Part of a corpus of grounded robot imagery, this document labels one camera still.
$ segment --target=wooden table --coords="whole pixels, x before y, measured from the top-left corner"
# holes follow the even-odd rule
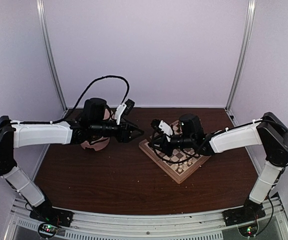
[[[99,152],[53,144],[35,182],[54,206],[95,213],[180,214],[242,205],[257,179],[244,148],[212,156],[182,184],[139,149],[152,133],[152,119],[172,123],[186,113],[198,115],[206,133],[232,127],[223,109],[135,108],[128,119],[145,131],[143,137],[127,144],[111,139]]]

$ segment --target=robotic arm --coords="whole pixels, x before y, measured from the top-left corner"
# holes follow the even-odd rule
[[[195,153],[210,156],[230,149],[262,145],[267,154],[266,162],[244,206],[223,212],[227,226],[253,221],[264,217],[262,202],[277,184],[288,163],[288,131],[286,126],[271,112],[250,124],[226,128],[204,134],[197,116],[186,114],[179,118],[182,134],[173,134],[171,126],[153,120],[152,127],[159,135],[152,137],[150,147],[171,156],[174,149],[193,148]]]
[[[10,120],[8,116],[0,117],[0,176],[27,200],[32,208],[31,218],[68,227],[73,213],[52,207],[45,193],[17,165],[13,149],[36,144],[80,144],[91,142],[95,136],[113,136],[120,143],[128,143],[144,134],[137,125],[123,118],[134,104],[132,100],[122,103],[114,119],[109,120],[103,120],[107,105],[99,98],[87,100],[78,119],[56,124],[20,122]]]

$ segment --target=white forearm tube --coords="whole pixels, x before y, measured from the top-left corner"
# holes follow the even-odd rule
[[[19,122],[12,127],[15,129],[14,148],[36,144],[69,144],[73,132],[65,121],[57,124],[20,124]]]
[[[249,199],[257,204],[261,204],[265,200],[269,190],[275,184],[282,170],[283,167],[274,166],[266,161],[264,169],[260,173],[255,186],[249,195]]]
[[[226,132],[212,137],[210,145],[215,153],[251,145],[262,145],[263,143],[256,128],[259,124],[254,123],[233,130],[227,128]]]
[[[29,203],[36,207],[45,201],[42,191],[32,182],[31,179],[18,166],[2,176],[18,193],[22,194]]]

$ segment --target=chessboard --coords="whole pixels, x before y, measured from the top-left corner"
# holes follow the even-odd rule
[[[181,133],[178,121],[172,123],[172,126],[175,134]],[[140,149],[142,149],[151,160],[153,160],[162,170],[165,171],[165,173],[167,173],[178,184],[181,184],[186,178],[188,178],[194,171],[200,168],[202,164],[210,158],[210,156],[203,156],[197,154],[193,158],[183,163],[168,163],[157,157],[152,148],[148,146],[148,143],[149,142],[147,140],[140,142]],[[195,153],[193,149],[184,149],[184,151],[189,155],[193,155]],[[168,157],[167,155],[158,150],[156,150],[156,152],[164,159],[173,162],[180,162],[189,157],[185,152],[177,149],[173,151],[171,157]]]

